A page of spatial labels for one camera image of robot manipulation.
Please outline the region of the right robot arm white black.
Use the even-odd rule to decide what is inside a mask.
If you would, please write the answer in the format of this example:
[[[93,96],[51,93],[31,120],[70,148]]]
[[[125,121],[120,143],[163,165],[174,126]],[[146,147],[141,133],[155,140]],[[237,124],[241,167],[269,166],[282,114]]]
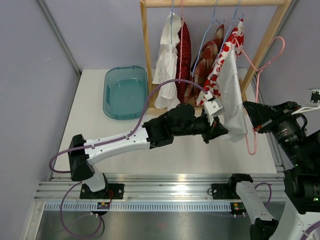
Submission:
[[[280,220],[268,212],[250,175],[232,174],[227,193],[244,204],[250,239],[308,240],[320,227],[320,132],[306,135],[308,120],[296,102],[271,106],[245,101],[243,106],[253,130],[271,133],[293,167],[284,172],[286,197]]]

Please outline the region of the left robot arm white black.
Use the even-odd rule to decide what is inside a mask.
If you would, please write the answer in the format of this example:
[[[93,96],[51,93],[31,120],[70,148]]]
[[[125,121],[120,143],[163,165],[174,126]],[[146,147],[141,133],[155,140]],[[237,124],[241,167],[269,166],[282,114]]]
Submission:
[[[220,123],[225,108],[218,100],[206,102],[200,116],[188,103],[153,118],[130,132],[99,139],[84,139],[82,134],[72,137],[68,161],[71,180],[83,182],[98,199],[107,196],[107,178],[94,166],[102,160],[136,150],[151,150],[173,143],[175,137],[202,136],[207,144],[229,131]]]

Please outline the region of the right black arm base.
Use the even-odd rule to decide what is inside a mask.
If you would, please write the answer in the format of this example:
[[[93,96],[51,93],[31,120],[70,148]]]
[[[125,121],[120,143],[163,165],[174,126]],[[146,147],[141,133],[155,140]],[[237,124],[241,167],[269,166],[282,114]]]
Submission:
[[[211,185],[212,198],[214,200],[239,200],[236,190],[227,183],[213,183]]]

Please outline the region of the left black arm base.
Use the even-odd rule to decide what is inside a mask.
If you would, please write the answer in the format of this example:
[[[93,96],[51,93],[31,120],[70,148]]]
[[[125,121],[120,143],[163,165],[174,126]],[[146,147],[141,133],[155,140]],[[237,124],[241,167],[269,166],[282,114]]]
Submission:
[[[82,184],[79,198],[83,200],[122,200],[125,185],[122,183],[109,183],[106,189],[92,192],[86,184]]]

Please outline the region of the white red poppy skirt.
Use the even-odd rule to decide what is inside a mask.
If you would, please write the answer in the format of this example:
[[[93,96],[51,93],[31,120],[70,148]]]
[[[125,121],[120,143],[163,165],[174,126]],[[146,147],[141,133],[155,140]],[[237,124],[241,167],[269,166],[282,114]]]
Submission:
[[[204,89],[208,92],[210,91],[212,95],[217,98],[220,96],[219,86],[217,83],[218,76],[220,74],[222,64],[224,63],[228,53],[231,50],[235,50],[236,58],[241,55],[240,48],[236,46],[234,40],[238,40],[240,46],[244,44],[244,19],[241,18],[239,23],[233,30],[230,32],[226,42],[223,45],[223,50],[219,55],[219,59],[217,63],[213,62],[213,65],[210,69],[210,73],[205,81]]]

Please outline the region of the plain white skirt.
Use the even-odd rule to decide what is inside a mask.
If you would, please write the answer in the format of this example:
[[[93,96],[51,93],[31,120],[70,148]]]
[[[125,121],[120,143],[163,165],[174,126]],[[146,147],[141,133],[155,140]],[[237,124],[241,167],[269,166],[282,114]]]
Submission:
[[[242,140],[248,133],[236,60],[235,51],[232,49],[226,56],[217,78],[220,100],[225,109],[223,126],[228,130],[222,138],[233,143]]]

